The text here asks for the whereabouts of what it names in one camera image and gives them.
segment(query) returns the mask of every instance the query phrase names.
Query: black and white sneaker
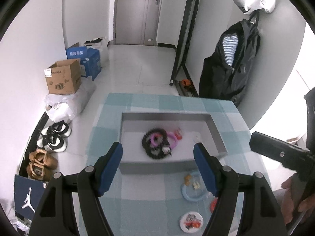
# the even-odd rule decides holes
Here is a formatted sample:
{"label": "black and white sneaker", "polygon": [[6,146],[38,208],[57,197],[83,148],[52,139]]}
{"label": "black and white sneaker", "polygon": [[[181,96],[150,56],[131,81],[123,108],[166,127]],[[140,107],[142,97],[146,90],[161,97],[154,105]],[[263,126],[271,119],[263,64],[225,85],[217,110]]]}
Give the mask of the black and white sneaker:
{"label": "black and white sneaker", "polygon": [[67,148],[67,142],[56,132],[48,130],[47,135],[41,137],[37,141],[37,146],[47,152],[60,153]]}
{"label": "black and white sneaker", "polygon": [[42,130],[42,136],[46,136],[47,131],[53,131],[57,133],[58,135],[60,135],[61,137],[68,137],[71,134],[71,128],[63,120],[60,122],[56,122],[49,127],[44,128]]}

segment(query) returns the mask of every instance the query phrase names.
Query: white circular lid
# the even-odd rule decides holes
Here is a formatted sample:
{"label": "white circular lid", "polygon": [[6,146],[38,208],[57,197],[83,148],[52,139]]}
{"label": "white circular lid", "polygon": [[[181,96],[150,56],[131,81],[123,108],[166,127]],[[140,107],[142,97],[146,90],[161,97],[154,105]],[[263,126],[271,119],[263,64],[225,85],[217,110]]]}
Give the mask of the white circular lid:
{"label": "white circular lid", "polygon": [[182,216],[179,225],[183,232],[193,233],[201,229],[204,225],[204,219],[199,213],[191,211]]}

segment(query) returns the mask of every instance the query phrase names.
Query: backpack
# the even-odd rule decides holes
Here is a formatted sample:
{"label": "backpack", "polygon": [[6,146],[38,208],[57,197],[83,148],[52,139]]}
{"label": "backpack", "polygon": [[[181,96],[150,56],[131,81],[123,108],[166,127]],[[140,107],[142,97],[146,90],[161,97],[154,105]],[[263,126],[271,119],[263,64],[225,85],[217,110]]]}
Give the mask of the backpack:
{"label": "backpack", "polygon": [[225,31],[212,56],[204,59],[200,77],[199,96],[231,100],[238,106],[244,96],[254,58],[259,50],[257,29],[259,13],[243,19]]}

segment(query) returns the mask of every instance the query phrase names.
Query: checkered tablecloth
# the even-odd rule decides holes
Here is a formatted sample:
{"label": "checkered tablecloth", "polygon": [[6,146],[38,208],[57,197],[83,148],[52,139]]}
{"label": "checkered tablecloth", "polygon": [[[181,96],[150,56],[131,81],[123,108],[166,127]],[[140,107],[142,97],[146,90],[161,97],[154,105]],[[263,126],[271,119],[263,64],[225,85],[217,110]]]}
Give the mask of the checkered tablecloth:
{"label": "checkered tablecloth", "polygon": [[[109,93],[95,116],[86,149],[87,165],[93,165],[119,140],[123,112],[210,114],[228,152],[220,160],[221,164],[248,175],[260,171],[269,180],[261,157],[250,150],[250,131],[231,101],[167,95]],[[186,174],[135,176],[118,171],[110,190],[100,198],[115,236],[184,235],[179,219],[189,211],[197,211],[204,217],[205,228],[211,216],[208,207],[213,197],[197,203],[183,199],[180,186]],[[242,203],[243,195],[239,194],[231,231],[237,229]],[[85,235],[81,215],[79,221],[80,233]],[[202,230],[192,235],[202,235]]]}

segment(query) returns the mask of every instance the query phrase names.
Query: open box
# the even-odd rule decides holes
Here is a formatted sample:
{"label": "open box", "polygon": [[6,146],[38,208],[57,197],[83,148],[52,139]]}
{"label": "open box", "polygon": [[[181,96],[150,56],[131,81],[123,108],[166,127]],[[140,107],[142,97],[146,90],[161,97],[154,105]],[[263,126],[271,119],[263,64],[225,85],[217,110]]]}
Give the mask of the open box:
{"label": "open box", "polygon": [[[172,150],[172,156],[160,160],[147,156],[141,142],[146,132],[153,128],[181,129],[183,138]],[[209,114],[125,112],[119,140],[123,146],[119,166],[122,174],[176,173],[197,169],[193,157],[193,147],[197,142],[202,142],[212,156],[221,158],[227,154]]]}

